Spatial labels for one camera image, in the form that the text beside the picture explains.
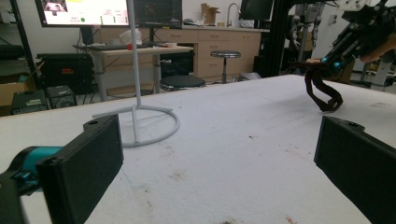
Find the teal cylindrical part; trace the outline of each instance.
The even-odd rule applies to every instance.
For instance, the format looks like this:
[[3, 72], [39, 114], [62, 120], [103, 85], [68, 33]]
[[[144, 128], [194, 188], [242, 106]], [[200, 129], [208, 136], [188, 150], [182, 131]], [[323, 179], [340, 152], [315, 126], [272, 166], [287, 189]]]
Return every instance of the teal cylindrical part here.
[[31, 171], [37, 175], [35, 164], [43, 158], [57, 153], [62, 147], [37, 147], [26, 157], [22, 170]]

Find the white table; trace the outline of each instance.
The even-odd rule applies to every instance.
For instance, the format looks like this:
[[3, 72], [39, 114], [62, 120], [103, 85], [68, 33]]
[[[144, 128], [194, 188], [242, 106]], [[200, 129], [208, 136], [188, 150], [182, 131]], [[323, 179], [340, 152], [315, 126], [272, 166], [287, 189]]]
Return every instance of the white table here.
[[[396, 147], [395, 95], [331, 85], [345, 102], [326, 115], [357, 122]], [[287, 217], [302, 224], [369, 223], [313, 162], [324, 113], [305, 93], [303, 77], [156, 94], [144, 101], [174, 108], [181, 127], [159, 143], [124, 149], [124, 164], [87, 223], [289, 224]], [[22, 149], [63, 146], [82, 133], [92, 114], [133, 103], [0, 118], [0, 171]], [[154, 119], [141, 119], [147, 135], [172, 122]], [[131, 117], [120, 115], [120, 125], [130, 130], [125, 127]], [[41, 192], [23, 202], [31, 223], [50, 223]]]
[[[146, 48], [146, 49], [138, 49], [138, 55], [152, 55], [152, 63], [153, 63], [153, 73], [154, 73], [154, 85], [155, 89], [154, 92], [160, 92], [160, 79], [161, 79], [161, 63], [160, 63], [160, 55], [161, 54], [169, 54], [169, 53], [182, 53], [182, 52], [189, 52], [193, 50], [193, 48], [189, 47], [181, 47], [177, 46], [175, 48]], [[104, 83], [103, 75], [106, 73], [104, 70], [103, 65], [103, 58], [104, 57], [131, 57], [133, 51], [128, 49], [119, 49], [119, 50], [106, 50], [106, 51], [97, 51], [97, 50], [90, 50], [90, 53], [93, 58], [93, 66], [96, 74], [96, 81], [98, 83], [99, 94], [102, 101], [107, 99], [106, 95], [106, 84]]]

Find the keyboard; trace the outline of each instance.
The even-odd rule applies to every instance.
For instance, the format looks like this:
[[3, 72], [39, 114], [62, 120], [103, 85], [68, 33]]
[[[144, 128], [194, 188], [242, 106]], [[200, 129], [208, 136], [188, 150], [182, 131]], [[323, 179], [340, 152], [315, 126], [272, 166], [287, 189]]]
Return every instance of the keyboard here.
[[[149, 48], [149, 45], [136, 45], [138, 49], [146, 49]], [[106, 50], [118, 50], [118, 49], [128, 49], [128, 45], [98, 45], [98, 46], [90, 46], [88, 49], [98, 50], [98, 51], [106, 51]]]

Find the white metal stand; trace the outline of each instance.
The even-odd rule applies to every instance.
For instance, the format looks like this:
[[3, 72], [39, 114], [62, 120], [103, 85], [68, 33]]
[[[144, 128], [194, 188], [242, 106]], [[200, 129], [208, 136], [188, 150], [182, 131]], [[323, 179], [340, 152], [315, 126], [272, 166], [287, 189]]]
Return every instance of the white metal stand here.
[[[122, 108], [119, 110], [114, 110], [114, 111], [109, 111], [106, 113], [102, 113], [102, 114], [96, 114], [93, 115], [93, 118], [99, 118], [102, 116], [107, 116], [107, 115], [112, 115], [112, 114], [119, 114], [119, 113], [126, 113], [126, 112], [132, 112], [132, 119], [133, 119], [133, 123], [134, 123], [134, 142], [133, 143], [122, 143], [122, 145], [124, 147], [139, 147], [139, 146], [143, 146], [143, 145], [147, 145], [147, 144], [151, 144], [151, 143], [155, 143], [155, 142], [159, 142], [162, 141], [163, 139], [171, 136], [172, 134], [174, 134], [178, 128], [180, 127], [180, 120], [178, 118], [178, 116], [172, 112], [172, 109], [170, 108], [161, 108], [161, 107], [155, 107], [155, 106], [149, 106], [149, 105], [142, 105], [141, 103], [141, 92], [140, 92], [140, 77], [139, 77], [139, 62], [138, 62], [138, 58], [137, 58], [137, 46], [136, 46], [136, 31], [135, 31], [135, 25], [134, 25], [134, 0], [129, 0], [128, 1], [128, 17], [131, 23], [131, 32], [132, 32], [132, 45], [133, 45], [133, 49], [136, 50], [132, 50], [133, 53], [133, 58], [134, 58], [134, 83], [135, 83], [135, 90], [136, 90], [136, 105], [132, 105], [131, 107], [127, 107], [127, 108]], [[154, 69], [159, 69], [158, 74], [161, 73], [161, 66], [160, 66], [160, 56], [157, 55], [155, 57], [155, 65], [154, 65]], [[176, 124], [174, 126], [173, 129], [171, 129], [170, 132], [158, 136], [156, 138], [153, 139], [149, 139], [146, 141], [141, 141], [140, 140], [140, 135], [139, 135], [139, 129], [138, 129], [138, 119], [137, 119], [137, 110], [154, 110], [154, 111], [159, 111], [159, 112], [163, 112], [171, 117], [173, 117], [176, 121]]]

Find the lit screen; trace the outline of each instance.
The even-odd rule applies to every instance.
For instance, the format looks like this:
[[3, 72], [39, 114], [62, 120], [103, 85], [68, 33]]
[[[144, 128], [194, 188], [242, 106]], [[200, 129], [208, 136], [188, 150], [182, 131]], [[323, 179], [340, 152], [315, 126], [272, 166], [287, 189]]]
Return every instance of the lit screen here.
[[127, 26], [126, 0], [35, 0], [43, 26]]

